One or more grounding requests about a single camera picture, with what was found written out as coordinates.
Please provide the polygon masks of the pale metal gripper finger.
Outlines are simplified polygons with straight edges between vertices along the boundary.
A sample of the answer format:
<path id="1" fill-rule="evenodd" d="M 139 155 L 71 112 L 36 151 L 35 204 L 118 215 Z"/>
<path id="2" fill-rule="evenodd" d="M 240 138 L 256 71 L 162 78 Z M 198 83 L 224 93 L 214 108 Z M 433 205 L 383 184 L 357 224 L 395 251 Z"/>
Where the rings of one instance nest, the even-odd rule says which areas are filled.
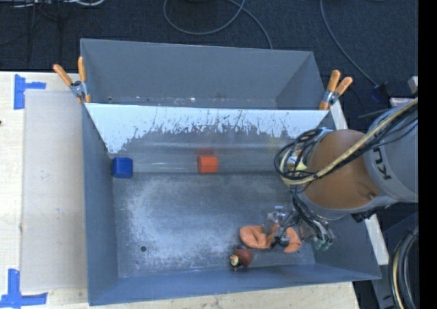
<path id="1" fill-rule="evenodd" d="M 277 228 L 278 220 L 276 217 L 268 216 L 265 223 L 262 224 L 262 231 L 269 235 L 274 233 Z"/>
<path id="2" fill-rule="evenodd" d="M 272 248 L 275 248 L 276 246 L 286 248 L 289 244 L 290 237 L 287 236 L 286 229 L 284 227 L 277 227 L 273 233 Z"/>

